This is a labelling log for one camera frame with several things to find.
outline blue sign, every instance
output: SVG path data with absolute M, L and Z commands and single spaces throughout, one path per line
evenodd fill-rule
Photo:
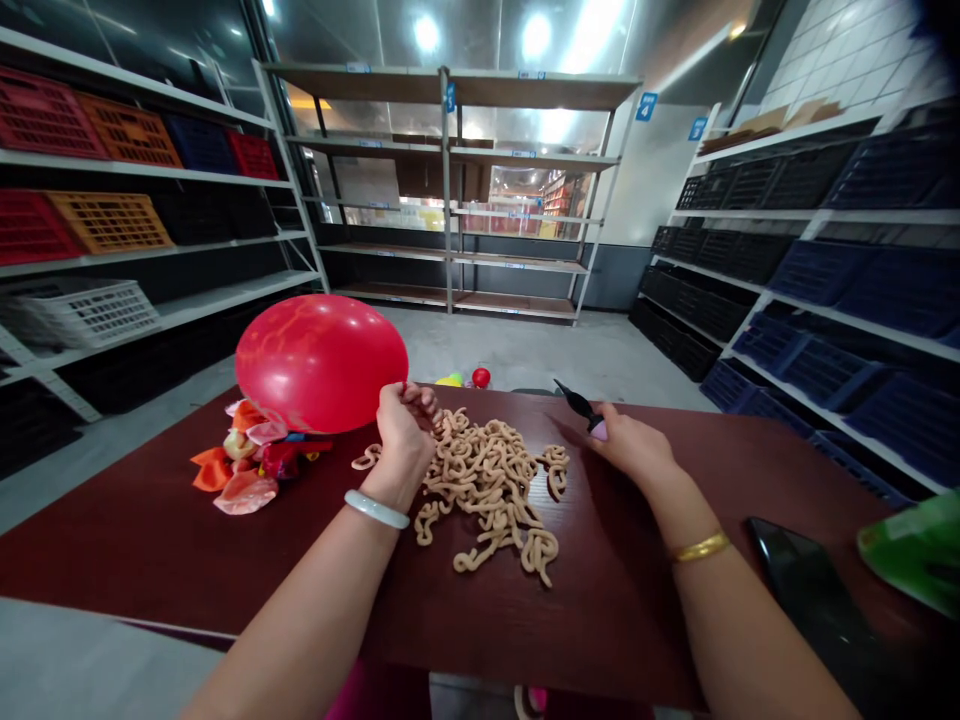
M 653 117 L 653 109 L 657 106 L 657 93 L 644 93 L 640 96 L 640 107 L 637 108 L 637 120 L 640 122 L 650 122 Z
M 693 121 L 693 126 L 690 128 L 690 136 L 687 140 L 699 140 L 703 137 L 703 131 L 707 127 L 706 118 L 697 118 Z

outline small red balloon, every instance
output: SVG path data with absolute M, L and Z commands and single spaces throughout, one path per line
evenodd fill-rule
M 490 371 L 486 368 L 477 368 L 473 371 L 473 384 L 479 388 L 485 388 L 490 384 Z
M 269 420 L 341 433 L 372 422 L 380 388 L 407 379 L 407 348 L 369 305 L 301 295 L 267 308 L 237 345 L 237 382 Z

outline shelf label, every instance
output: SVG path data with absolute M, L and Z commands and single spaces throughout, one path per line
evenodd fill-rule
M 701 117 L 694 120 L 693 125 L 690 127 L 690 136 L 687 138 L 687 140 L 699 140 L 700 138 L 702 138 L 703 131 L 706 129 L 706 127 L 707 127 L 706 118 Z
M 447 83 L 447 112 L 452 113 L 457 109 L 457 84 Z
M 637 108 L 637 120 L 640 122 L 650 122 L 653 117 L 653 109 L 657 106 L 657 93 L 644 93 L 640 96 L 640 107 Z

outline metal shelving unit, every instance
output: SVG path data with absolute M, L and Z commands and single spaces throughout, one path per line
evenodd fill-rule
M 321 245 L 322 252 L 354 253 L 359 255 L 378 255 L 381 257 L 399 257 L 446 263 L 446 287 L 421 287 L 401 283 L 350 283 L 335 288 L 335 292 L 359 298 L 409 302 L 424 305 L 443 305 L 448 313 L 455 309 L 482 310 L 508 314 L 526 314 L 539 317 L 563 318 L 576 324 L 583 305 L 593 269 L 599 238 L 594 243 L 589 258 L 584 258 L 586 228 L 588 225 L 600 225 L 603 215 L 609 209 L 613 190 L 607 195 L 606 207 L 598 217 L 593 217 L 597 186 L 600 173 L 613 169 L 614 184 L 619 173 L 620 160 L 628 139 L 629 128 L 616 155 L 607 155 L 610 133 L 614 116 L 625 102 L 632 98 L 632 113 L 636 112 L 639 102 L 641 82 L 636 78 L 609 75 L 564 75 L 560 73 L 525 73 L 475 70 L 449 70 L 439 68 L 426 71 L 421 68 L 370 67 L 363 64 L 311 65 L 304 63 L 266 63 L 258 67 L 261 77 L 261 89 L 265 94 L 268 88 L 266 76 L 281 78 L 314 98 L 320 132 L 317 135 L 287 136 L 287 146 L 302 152 L 310 148 L 327 155 L 327 161 L 333 176 L 336 197 L 330 200 L 307 196 L 308 202 L 329 203 L 340 207 L 341 219 L 346 226 L 345 207 L 376 208 L 381 210 L 400 210 L 385 203 L 363 203 L 352 198 L 341 197 L 333 157 L 364 157 L 384 159 L 429 158 L 439 156 L 444 168 L 444 247 L 411 248 L 385 242 L 338 243 Z M 607 113 L 607 125 L 598 155 L 579 155 L 573 153 L 537 153 L 533 151 L 474 148 L 463 146 L 463 137 L 451 138 L 448 131 L 449 111 L 446 107 L 447 88 L 455 86 L 457 127 L 463 127 L 463 108 L 465 106 L 498 108 L 537 108 L 598 111 Z M 433 104 L 437 106 L 441 120 L 440 144 L 404 143 L 396 140 L 365 138 L 333 138 L 327 132 L 321 107 L 323 100 L 353 100 Z M 474 210 L 469 207 L 454 208 L 451 203 L 451 163 L 508 166 L 521 168 L 548 168 L 567 172 L 592 173 L 594 175 L 590 194 L 585 205 L 585 217 L 569 218 L 554 215 L 531 213 L 513 213 L 491 210 Z M 462 177 L 461 192 L 463 197 Z M 459 223 L 458 243 L 454 247 L 451 230 L 451 216 L 476 215 L 498 218 L 522 218 L 544 222 L 564 222 L 579 226 L 577 255 L 573 260 L 556 260 L 525 256 L 500 255 L 494 253 L 471 253 L 464 248 L 463 226 Z M 531 237 L 522 234 L 476 233 L 482 236 L 505 236 L 514 238 Z M 498 293 L 466 291 L 457 289 L 453 281 L 453 270 L 460 272 L 459 288 L 464 287 L 463 268 L 468 265 L 487 265 L 516 270 L 536 270 L 557 272 L 570 275 L 570 284 L 566 298 L 540 298 L 523 295 L 503 295 Z M 574 298 L 576 281 L 583 277 L 580 294 Z
M 277 138 L 281 150 L 285 151 L 286 149 L 285 144 L 281 140 L 282 133 L 278 129 L 279 125 L 276 122 L 276 114 L 270 114 L 267 118 L 257 117 L 256 115 L 237 110 L 228 104 L 184 92 L 183 90 L 164 83 L 150 80 L 136 73 L 94 60 L 79 53 L 65 50 L 56 45 L 37 40 L 36 38 L 14 32 L 7 28 L 0 28 L 0 49 L 2 49 L 5 57 L 9 58 L 8 62 L 24 64 L 30 67 L 32 72 L 56 78 L 65 78 L 68 82 L 81 82 L 94 87 L 103 87 L 121 94 L 129 94 L 144 102 L 221 123 L 234 125 L 243 124 L 248 128 L 252 127 L 260 132 L 271 132 Z M 282 154 L 286 175 L 288 178 L 294 178 L 289 155 L 286 153 Z M 101 347 L 71 349 L 61 353 L 54 353 L 50 350 L 33 349 L 24 345 L 10 332 L 0 326 L 0 351 L 17 363 L 16 366 L 7 369 L 9 377 L 0 381 L 0 384 L 6 385 L 16 382 L 17 380 L 33 377 L 88 422 L 99 420 L 100 414 L 63 381 L 56 373 L 57 368 L 134 340 L 139 340 L 147 335 L 183 325 L 220 312 L 221 310 L 242 305 L 251 300 L 265 297 L 304 283 L 319 280 L 327 292 L 330 290 L 320 255 L 316 250 L 316 238 L 313 234 L 313 226 L 307 215 L 306 207 L 300 198 L 300 192 L 296 184 L 290 180 L 263 180 L 241 175 L 222 175 L 196 170 L 140 165 L 110 160 L 88 160 L 4 149 L 0 149 L 0 166 L 4 168 L 3 171 L 7 174 L 15 173 L 16 168 L 32 167 L 49 168 L 57 172 L 109 173 L 145 178 L 245 185 L 259 188 L 281 188 L 289 190 L 296 200 L 301 223 L 304 228 L 303 230 L 278 231 L 270 237 L 249 240 L 230 240 L 207 245 L 176 246 L 159 250 L 134 251 L 109 255 L 83 255 L 68 260 L 0 267 L 0 278 L 9 278 L 92 267 L 108 263 L 122 263 L 133 260 L 168 257 L 171 255 L 245 247 L 261 243 L 277 243 L 283 252 L 286 258 L 286 264 L 288 268 L 290 268 L 289 270 L 234 285 L 215 288 L 197 295 L 156 305 L 155 307 L 160 314 L 160 322 L 156 327 L 150 328 L 148 332 L 132 337 L 121 338 L 116 342 Z M 293 241 L 303 239 L 308 241 L 310 259 L 304 257 L 293 244 Z M 295 270 L 290 261 L 290 253 L 299 257 L 307 269 Z
M 906 113 L 921 105 L 925 105 L 949 97 L 948 91 L 931 91 L 929 89 L 917 87 L 906 93 L 904 97 L 893 105 L 882 108 L 872 108 L 862 112 L 853 112 L 844 114 L 836 118 L 831 118 L 823 122 L 806 125 L 796 130 L 780 133 L 770 137 L 765 137 L 754 142 L 744 143 L 732 148 L 726 148 L 708 155 L 695 156 L 690 163 L 687 177 L 698 173 L 698 166 L 713 160 L 730 158 L 735 155 L 745 154 L 749 159 L 763 157 L 768 154 L 775 154 L 778 150 L 792 149 L 802 143 L 803 147 L 818 147 L 821 144 L 835 142 L 838 135 L 842 136 L 846 129 L 856 127 L 862 130 L 861 136 L 880 135 L 891 131 L 897 126 L 899 121 Z M 716 120 L 719 105 L 714 106 L 711 112 L 704 137 L 712 132 L 713 124 Z M 677 225 L 683 222 L 685 218 L 726 218 L 726 219 L 748 219 L 748 220 L 787 220 L 805 222 L 803 231 L 799 234 L 800 241 L 815 240 L 829 223 L 861 223 L 861 224 L 897 224 L 897 225 L 960 225 L 960 210 L 674 210 L 671 212 L 667 221 L 668 225 Z M 885 327 L 878 323 L 863 320 L 852 315 L 848 315 L 839 310 L 830 307 L 813 305 L 811 303 L 796 300 L 781 293 L 774 292 L 763 286 L 749 282 L 744 282 L 713 270 L 707 270 L 689 262 L 675 260 L 673 258 L 654 255 L 652 264 L 667 263 L 677 267 L 705 275 L 715 280 L 720 280 L 739 288 L 750 290 L 757 293 L 757 299 L 747 313 L 746 318 L 737 332 L 729 342 L 721 342 L 715 338 L 710 338 L 720 349 L 720 358 L 735 357 L 751 370 L 761 375 L 772 386 L 780 388 L 785 393 L 793 397 L 807 408 L 817 413 L 835 427 L 842 430 L 858 443 L 869 449 L 878 457 L 897 467 L 906 473 L 918 483 L 935 493 L 944 493 L 947 488 L 940 485 L 937 481 L 928 477 L 911 466 L 904 458 L 890 448 L 883 445 L 878 440 L 863 435 L 850 427 L 843 416 L 838 413 L 825 410 L 811 400 L 805 393 L 791 384 L 774 377 L 758 366 L 749 357 L 736 352 L 733 347 L 743 332 L 750 326 L 751 320 L 756 313 L 762 312 L 770 303 L 776 301 L 791 305 L 799 310 L 814 313 L 821 317 L 829 318 L 838 323 L 848 325 L 858 330 L 862 330 L 879 337 L 898 342 L 907 347 L 913 348 L 945 360 L 960 363 L 960 350 L 951 348 L 947 345 L 936 342 L 930 338 L 919 337 L 894 328 Z M 652 298 L 647 298 L 654 302 L 658 307 L 662 307 Z M 693 327 L 696 332 L 705 335 L 703 330 L 692 326 L 689 321 L 671 312 L 673 317 L 681 323 Z

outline white bracelet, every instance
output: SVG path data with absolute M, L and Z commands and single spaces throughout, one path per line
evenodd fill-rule
M 376 500 L 368 498 L 362 492 L 347 490 L 347 494 L 343 496 L 343 499 L 350 507 L 397 530 L 403 530 L 410 524 L 410 518 L 402 512 L 397 512 L 393 508 L 381 505 Z

